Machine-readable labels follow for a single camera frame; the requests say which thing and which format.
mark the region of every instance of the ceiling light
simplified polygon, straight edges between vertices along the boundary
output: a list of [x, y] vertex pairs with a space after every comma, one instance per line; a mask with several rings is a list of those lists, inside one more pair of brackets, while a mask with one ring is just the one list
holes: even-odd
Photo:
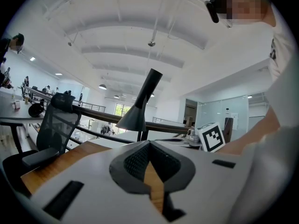
[[107, 87], [104, 84], [100, 84], [99, 88], [102, 89], [102, 90], [107, 90]]

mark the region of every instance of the black lamp shade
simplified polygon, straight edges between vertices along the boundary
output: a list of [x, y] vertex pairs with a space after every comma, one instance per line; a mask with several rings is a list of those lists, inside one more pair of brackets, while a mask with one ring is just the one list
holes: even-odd
[[146, 131], [144, 118], [145, 106], [162, 75], [160, 72], [150, 69], [134, 105], [121, 118], [116, 127], [131, 131]]

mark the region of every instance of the ceiling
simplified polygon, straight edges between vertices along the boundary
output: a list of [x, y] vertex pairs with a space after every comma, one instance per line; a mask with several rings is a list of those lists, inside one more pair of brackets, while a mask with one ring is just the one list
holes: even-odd
[[8, 29], [25, 35], [24, 55], [41, 60], [45, 71], [95, 90], [105, 84], [117, 94], [137, 95], [153, 68], [163, 74], [157, 100], [234, 33], [225, 22], [211, 21], [204, 1], [28, 0]]

